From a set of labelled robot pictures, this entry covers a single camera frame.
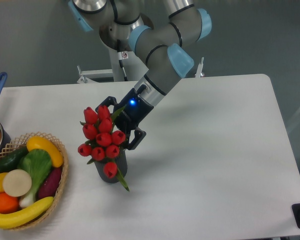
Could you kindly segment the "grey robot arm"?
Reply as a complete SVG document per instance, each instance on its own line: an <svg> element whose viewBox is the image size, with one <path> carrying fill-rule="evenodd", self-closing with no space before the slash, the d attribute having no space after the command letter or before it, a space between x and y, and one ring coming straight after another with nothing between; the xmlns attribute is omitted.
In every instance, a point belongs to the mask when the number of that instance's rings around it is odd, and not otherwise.
<svg viewBox="0 0 300 240"><path fill-rule="evenodd" d="M123 145L133 150L146 136L139 123L193 68L194 60L184 47L211 32L211 17L191 0L166 0L169 23L154 29L142 20L137 0L70 0L68 6L85 31L111 25L128 28L128 49L147 67L147 72L120 102L113 96L103 101L105 106L119 111L115 126L127 137L134 135Z"/></svg>

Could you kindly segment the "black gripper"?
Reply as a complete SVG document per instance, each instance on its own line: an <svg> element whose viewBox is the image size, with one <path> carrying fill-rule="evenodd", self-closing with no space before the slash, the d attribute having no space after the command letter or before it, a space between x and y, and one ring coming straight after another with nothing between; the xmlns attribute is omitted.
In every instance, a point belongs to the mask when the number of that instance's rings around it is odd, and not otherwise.
<svg viewBox="0 0 300 240"><path fill-rule="evenodd" d="M125 144L127 150L135 150L147 135L138 127L139 123L154 109L141 97L141 93L145 90L145 84L142 84L137 90L132 88L119 103L114 96L108 96L95 108L97 113L116 113L124 107L116 117L115 125L120 131L129 135Z"/></svg>

